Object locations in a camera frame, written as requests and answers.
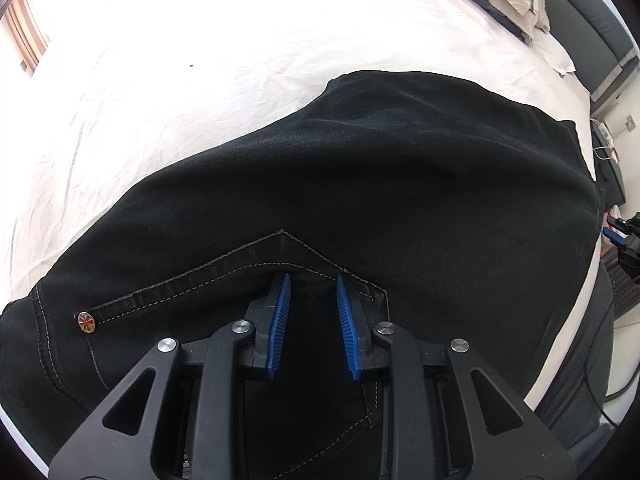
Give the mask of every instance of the pocket stitching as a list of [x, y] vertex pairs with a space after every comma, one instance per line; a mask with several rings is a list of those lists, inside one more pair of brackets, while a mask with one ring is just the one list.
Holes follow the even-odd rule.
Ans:
[[191, 292], [192, 290], [195, 290], [196, 288], [200, 288], [201, 286], [209, 285], [209, 283], [216, 282], [217, 280], [222, 280], [223, 278], [226, 278], [228, 275], [233, 274], [234, 272], [238, 272], [239, 270], [249, 269], [251, 267], [267, 266], [267, 265], [288, 265], [288, 266], [292, 266], [292, 267], [297, 267], [299, 269], [308, 270], [309, 272], [312, 272], [314, 274], [318, 274], [319, 276], [322, 276], [324, 278], [328, 278], [329, 280], [335, 281], [335, 278], [332, 278], [331, 276], [327, 276], [326, 274], [323, 274], [322, 272], [318, 272], [317, 270], [307, 269], [304, 266], [301, 266], [301, 265], [298, 265], [298, 264], [292, 264], [290, 262], [263, 262], [263, 263], [260, 263], [260, 264], [251, 264], [251, 265], [238, 267], [237, 269], [230, 270], [229, 272], [226, 272], [222, 276], [218, 276], [217, 278], [213, 278], [212, 280], [209, 280], [208, 282], [204, 282], [204, 283], [201, 283], [199, 285], [192, 286], [191, 288], [188, 288], [187, 290], [183, 290], [182, 292], [178, 292], [178, 294], [174, 294], [173, 296], [169, 296], [168, 298], [164, 298], [162, 300], [154, 301], [153, 303], [148, 303], [148, 304], [145, 304], [145, 305], [142, 305], [142, 306], [137, 306], [136, 308], [134, 308], [132, 310], [127, 310], [126, 312], [120, 313], [117, 316], [113, 316], [113, 317], [109, 317], [107, 319], [100, 320], [100, 323], [106, 323], [107, 321], [112, 321], [113, 319], [117, 319], [119, 317], [126, 316], [127, 314], [132, 314], [133, 312], [136, 312], [136, 311], [139, 311], [139, 310], [143, 310], [143, 309], [145, 309], [147, 307], [154, 306], [154, 305], [157, 305], [159, 303], [164, 303], [165, 301], [168, 301], [168, 300], [172, 300], [173, 298], [177, 298], [178, 296], [186, 294], [187, 292]]
[[40, 328], [40, 321], [38, 320], [38, 313], [36, 311], [36, 307], [33, 303], [33, 291], [31, 294], [29, 294], [29, 302], [31, 303], [31, 310], [33, 312], [33, 316], [34, 316], [34, 321], [36, 324], [36, 345], [38, 347], [38, 358], [40, 360], [40, 366], [42, 367], [42, 371], [44, 373], [45, 378], [47, 379], [47, 382], [53, 387], [53, 389], [57, 390], [58, 392], [60, 392], [61, 394], [63, 394], [67, 399], [71, 400], [71, 402], [73, 402], [73, 404], [76, 406], [76, 408], [78, 408], [79, 410], [81, 410], [82, 412], [85, 413], [89, 413], [89, 408], [88, 405], [83, 402], [79, 397], [76, 397], [70, 390], [68, 390], [66, 388], [66, 386], [63, 384], [62, 380], [60, 379], [60, 376], [58, 375], [58, 372], [56, 370], [56, 364], [53, 360], [53, 354], [51, 352], [51, 344], [50, 344], [50, 337], [49, 337], [49, 328], [47, 327], [47, 319], [45, 318], [45, 314], [44, 314], [44, 307], [42, 305], [42, 300], [40, 299], [40, 291], [39, 291], [39, 282], [36, 283], [36, 286], [34, 287], [36, 290], [36, 296], [38, 298], [38, 304], [40, 306], [40, 313], [42, 314], [42, 320], [44, 322], [44, 327], [45, 327], [45, 331], [46, 331], [46, 335], [47, 335], [47, 347], [49, 349], [49, 359], [51, 361], [51, 368], [54, 371], [55, 375], [56, 375], [56, 379], [58, 380], [59, 384], [56, 384], [53, 381], [53, 378], [51, 377], [51, 374], [49, 373], [49, 371], [47, 370], [47, 365], [45, 364], [45, 360], [44, 360], [44, 353], [43, 353], [43, 341], [42, 341], [42, 330]]
[[[158, 286], [165, 285], [167, 283], [170, 283], [170, 282], [173, 282], [175, 280], [178, 280], [179, 278], [182, 278], [182, 277], [186, 276], [187, 274], [191, 274], [192, 272], [195, 272], [196, 270], [205, 269], [206, 267], [211, 266], [212, 264], [216, 263], [217, 261], [221, 260], [222, 258], [225, 258], [226, 256], [230, 256], [230, 255], [232, 255], [234, 253], [237, 253], [238, 251], [240, 251], [242, 249], [245, 249], [245, 248], [250, 247], [252, 245], [258, 244], [260, 242], [263, 242], [265, 240], [268, 240], [269, 238], [273, 238], [274, 236], [278, 236], [278, 235], [285, 235], [285, 236], [289, 237], [291, 240], [299, 243], [304, 248], [308, 249], [309, 251], [311, 251], [313, 254], [315, 254], [316, 256], [321, 258], [322, 260], [324, 260], [327, 263], [329, 263], [332, 266], [334, 266], [336, 269], [340, 270], [341, 272], [344, 272], [345, 274], [350, 275], [354, 280], [357, 280], [357, 281], [359, 281], [361, 283], [364, 283], [365, 285], [372, 286], [376, 290], [379, 290], [385, 297], [386, 318], [387, 319], [391, 319], [391, 313], [389, 311], [389, 298], [388, 298], [388, 295], [387, 295], [386, 290], [384, 288], [382, 288], [380, 286], [377, 286], [375, 283], [371, 283], [371, 282], [368, 282], [367, 280], [363, 280], [359, 276], [356, 276], [352, 272], [349, 272], [347, 269], [337, 265], [335, 262], [332, 262], [326, 256], [323, 256], [321, 253], [316, 251], [314, 248], [312, 248], [309, 245], [305, 244], [302, 240], [299, 240], [294, 235], [286, 232], [284, 229], [280, 229], [279, 231], [271, 233], [270, 235], [266, 235], [266, 236], [263, 236], [262, 238], [258, 238], [257, 240], [254, 240], [253, 242], [249, 242], [249, 243], [246, 243], [246, 244], [244, 244], [244, 245], [242, 245], [240, 247], [236, 247], [235, 249], [229, 251], [228, 253], [222, 254], [222, 256], [218, 256], [217, 258], [214, 258], [213, 260], [210, 260], [207, 263], [202, 264], [200, 266], [193, 267], [193, 269], [186, 270], [185, 272], [182, 272], [182, 273], [178, 274], [177, 276], [172, 276], [171, 278], [169, 278], [167, 280], [164, 280], [162, 282], [155, 283], [153, 285], [149, 285], [149, 286], [146, 286], [146, 287], [143, 287], [143, 288], [139, 288], [138, 290], [130, 292], [129, 294], [126, 294], [126, 295], [121, 296], [119, 298], [116, 298], [115, 300], [107, 301], [106, 303], [102, 303], [100, 305], [91, 307], [91, 308], [89, 308], [87, 310], [87, 312], [97, 312], [97, 311], [99, 311], [99, 310], [101, 310], [101, 309], [103, 309], [103, 308], [105, 308], [107, 306], [110, 306], [112, 304], [120, 303], [121, 301], [125, 301], [125, 300], [128, 300], [130, 298], [133, 298], [136, 294], [139, 294], [140, 292], [145, 292], [147, 290], [151, 290], [151, 289], [156, 288]], [[364, 294], [364, 296], [366, 296], [370, 300], [373, 300], [373, 298], [371, 296], [368, 296], [366, 294]]]

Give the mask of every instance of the silver bolt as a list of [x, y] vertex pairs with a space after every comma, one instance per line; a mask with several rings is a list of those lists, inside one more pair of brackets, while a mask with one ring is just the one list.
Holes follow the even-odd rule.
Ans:
[[396, 326], [390, 321], [380, 321], [376, 325], [376, 330], [379, 334], [389, 335], [396, 331]]
[[177, 342], [175, 339], [167, 337], [165, 339], [162, 339], [162, 341], [158, 343], [158, 350], [161, 352], [170, 352], [175, 348], [176, 345]]
[[466, 342], [464, 339], [457, 338], [451, 342], [451, 349], [454, 352], [463, 354], [464, 352], [469, 350], [469, 343]]
[[251, 322], [245, 319], [240, 319], [231, 325], [231, 330], [237, 334], [244, 334], [251, 329]]

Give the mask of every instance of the gray headboard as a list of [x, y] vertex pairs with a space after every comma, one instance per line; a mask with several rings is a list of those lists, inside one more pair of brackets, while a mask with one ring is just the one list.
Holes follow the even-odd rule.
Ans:
[[591, 93], [592, 116], [603, 114], [639, 71], [631, 35], [604, 0], [546, 0], [546, 12]]

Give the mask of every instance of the wall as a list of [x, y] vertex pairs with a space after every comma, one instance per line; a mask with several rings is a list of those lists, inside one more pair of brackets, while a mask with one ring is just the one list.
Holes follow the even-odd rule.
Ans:
[[20, 54], [18, 46], [15, 44], [11, 30], [9, 30], [9, 24], [6, 21], [6, 16], [3, 16], [2, 19], [0, 19], [0, 56], [0, 74], [3, 78], [13, 77], [16, 72], [10, 67], [15, 65], [20, 68], [22, 55]]
[[[625, 127], [628, 115], [636, 122], [636, 128], [631, 132]], [[629, 218], [640, 211], [640, 76], [636, 76], [618, 98], [618, 104], [605, 115], [604, 121], [614, 136], [625, 181], [626, 204], [620, 211]]]

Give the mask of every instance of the bed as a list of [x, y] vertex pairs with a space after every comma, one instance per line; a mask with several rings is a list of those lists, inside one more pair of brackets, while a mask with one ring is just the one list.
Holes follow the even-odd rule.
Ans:
[[[600, 75], [589, 79], [578, 63], [575, 74], [561, 73], [566, 56], [557, 42], [525, 44], [469, 0], [96, 0], [33, 75], [38, 113], [15, 134], [7, 161], [14, 184], [3, 213], [2, 305], [27, 295], [142, 178], [299, 110], [356, 70], [464, 78], [574, 121], [593, 175], [590, 115], [623, 86], [615, 82], [622, 72], [616, 89], [594, 100]], [[593, 251], [526, 397], [532, 408], [587, 309], [599, 247]]]

